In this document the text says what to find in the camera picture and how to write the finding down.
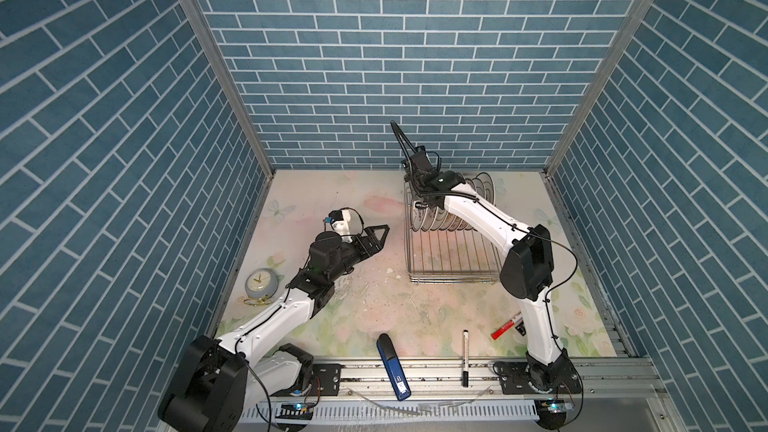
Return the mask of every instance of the black mounting plate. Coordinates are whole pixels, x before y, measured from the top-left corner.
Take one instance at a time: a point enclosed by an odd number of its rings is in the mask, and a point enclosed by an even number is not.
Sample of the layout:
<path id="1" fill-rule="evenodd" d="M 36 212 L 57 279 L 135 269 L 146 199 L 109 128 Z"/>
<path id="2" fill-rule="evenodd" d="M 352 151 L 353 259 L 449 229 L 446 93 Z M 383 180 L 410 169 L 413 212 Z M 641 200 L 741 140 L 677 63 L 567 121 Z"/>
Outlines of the black mounting plate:
<path id="1" fill-rule="evenodd" d="M 571 395 L 581 393 L 581 382 L 576 375 L 576 369 L 569 362 L 570 370 L 564 374 L 563 383 L 560 384 L 559 393 L 567 394 L 570 389 Z M 542 392 L 533 389 L 528 378 L 528 362 L 495 362 L 493 369 L 498 374 L 498 382 L 502 386 L 504 395 L 520 394 L 541 394 Z"/>
<path id="2" fill-rule="evenodd" d="M 337 396 L 339 395 L 339 382 L 341 381 L 341 364 L 312 364 L 312 378 L 310 379 L 310 386 L 312 387 L 309 392 L 308 400 L 314 402 L 317 398 L 317 380 L 315 377 L 320 378 L 320 396 Z M 295 397 L 291 395 L 292 389 L 278 390 L 272 397 Z"/>

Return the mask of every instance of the metal wire rack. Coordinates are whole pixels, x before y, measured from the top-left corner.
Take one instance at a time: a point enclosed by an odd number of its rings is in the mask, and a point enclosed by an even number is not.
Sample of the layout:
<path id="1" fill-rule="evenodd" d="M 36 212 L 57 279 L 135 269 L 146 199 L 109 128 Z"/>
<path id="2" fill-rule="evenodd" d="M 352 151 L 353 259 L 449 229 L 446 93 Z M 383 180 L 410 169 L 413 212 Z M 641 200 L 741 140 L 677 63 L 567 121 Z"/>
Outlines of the metal wire rack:
<path id="1" fill-rule="evenodd" d="M 494 203 L 493 179 L 486 172 L 467 183 Z M 436 208 L 420 208 L 405 188 L 406 261 L 415 283 L 495 282 L 502 268 L 498 250 L 459 217 Z"/>

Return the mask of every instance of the floral tabletop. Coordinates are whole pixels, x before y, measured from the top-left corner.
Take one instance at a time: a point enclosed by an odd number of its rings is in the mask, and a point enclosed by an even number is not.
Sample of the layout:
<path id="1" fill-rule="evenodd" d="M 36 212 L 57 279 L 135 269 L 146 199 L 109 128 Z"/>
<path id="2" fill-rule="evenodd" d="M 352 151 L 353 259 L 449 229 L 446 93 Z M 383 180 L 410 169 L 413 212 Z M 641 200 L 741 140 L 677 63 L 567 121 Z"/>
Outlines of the floral tabletop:
<path id="1" fill-rule="evenodd" d="M 567 243 L 537 172 L 492 172 L 496 206 L 529 225 L 543 224 L 552 239 Z M 378 357 L 376 339 L 387 332 L 400 357 L 456 357 L 462 331 L 472 356 L 523 356 L 525 337 L 509 330 L 494 341 L 491 332 L 519 312 L 516 299 L 494 284 L 413 284 L 408 279 L 403 220 L 403 182 L 398 171 L 280 170 L 256 225 L 217 334 L 234 330 L 264 308 L 245 303 L 245 280 L 272 268 L 280 289 L 304 264 L 309 245 L 322 232 L 322 219 L 340 207 L 360 212 L 367 226 L 391 228 L 379 254 L 336 281 L 328 305 L 294 329 L 291 342 L 315 356 Z M 553 247 L 554 282 L 571 273 L 573 259 Z M 615 352 L 581 271 L 552 291 L 559 334 L 571 356 L 614 357 Z"/>

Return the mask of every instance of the marker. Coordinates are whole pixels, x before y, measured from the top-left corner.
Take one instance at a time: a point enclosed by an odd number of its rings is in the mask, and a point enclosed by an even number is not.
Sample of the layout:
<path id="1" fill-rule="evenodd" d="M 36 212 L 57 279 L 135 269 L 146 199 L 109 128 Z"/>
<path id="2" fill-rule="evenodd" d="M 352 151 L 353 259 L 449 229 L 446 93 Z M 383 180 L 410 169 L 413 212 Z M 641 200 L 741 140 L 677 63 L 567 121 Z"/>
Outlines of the marker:
<path id="1" fill-rule="evenodd" d="M 509 322 L 498 328 L 497 331 L 495 331 L 493 334 L 491 334 L 491 337 L 493 337 L 493 340 L 498 339 L 499 337 L 504 334 L 504 332 L 511 329 L 514 325 L 516 325 L 518 322 L 520 322 L 523 319 L 523 312 L 517 312 L 513 318 L 509 319 Z"/>
<path id="2" fill-rule="evenodd" d="M 469 331 L 464 331 L 464 359 L 462 360 L 462 387 L 469 387 Z"/>

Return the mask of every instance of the metal corner post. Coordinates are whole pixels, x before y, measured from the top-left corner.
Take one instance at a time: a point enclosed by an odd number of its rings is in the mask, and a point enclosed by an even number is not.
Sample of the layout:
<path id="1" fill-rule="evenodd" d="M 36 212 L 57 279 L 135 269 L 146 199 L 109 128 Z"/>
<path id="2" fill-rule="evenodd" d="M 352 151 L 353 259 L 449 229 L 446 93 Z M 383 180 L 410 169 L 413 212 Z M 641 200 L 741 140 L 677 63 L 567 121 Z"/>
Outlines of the metal corner post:
<path id="1" fill-rule="evenodd" d="M 270 164 L 270 158 L 266 154 L 266 151 L 261 144 L 261 140 L 259 140 L 259 136 L 254 128 L 254 123 L 248 114 L 243 98 L 237 91 L 235 81 L 230 74 L 229 68 L 226 66 L 226 62 L 224 62 L 224 56 L 221 54 L 221 50 L 216 44 L 214 34 L 208 27 L 208 22 L 205 19 L 205 15 L 203 15 L 203 10 L 200 8 L 200 4 L 197 0 L 178 1 L 184 14 L 187 16 L 190 26 L 192 26 L 192 31 L 197 37 L 198 42 L 200 42 L 200 46 L 203 48 L 203 52 L 208 58 L 208 62 L 210 62 L 210 66 L 221 85 L 222 91 L 226 95 L 226 99 L 232 107 L 232 111 L 234 112 L 237 121 L 243 128 L 243 132 L 248 139 L 251 149 L 253 149 L 256 154 L 256 159 L 264 169 L 264 173 L 267 177 L 271 178 L 274 174 L 274 168 L 272 167 L 272 164 Z"/>
<path id="2" fill-rule="evenodd" d="M 557 170 L 560 163 L 563 161 L 563 158 L 565 158 L 568 148 L 571 146 L 573 140 L 576 139 L 578 131 L 584 124 L 584 121 L 587 120 L 589 113 L 592 111 L 592 107 L 598 100 L 598 97 L 600 97 L 603 88 L 605 88 L 605 84 L 608 83 L 610 74 L 614 72 L 621 56 L 632 41 L 634 33 L 638 31 L 643 18 L 645 18 L 645 15 L 648 13 L 648 9 L 650 9 L 653 2 L 654 0 L 634 0 L 632 2 L 632 5 L 627 11 L 627 16 L 624 18 L 624 22 L 621 24 L 621 27 L 619 27 L 613 42 L 608 48 L 608 52 L 605 54 L 602 62 L 600 62 L 597 71 L 595 71 L 594 76 L 592 77 L 592 81 L 584 91 L 580 103 L 576 106 L 571 121 L 565 127 L 565 130 L 563 130 L 563 135 L 560 138 L 560 141 L 547 160 L 546 166 L 544 166 L 544 172 L 548 176 L 552 175 L 554 171 Z"/>

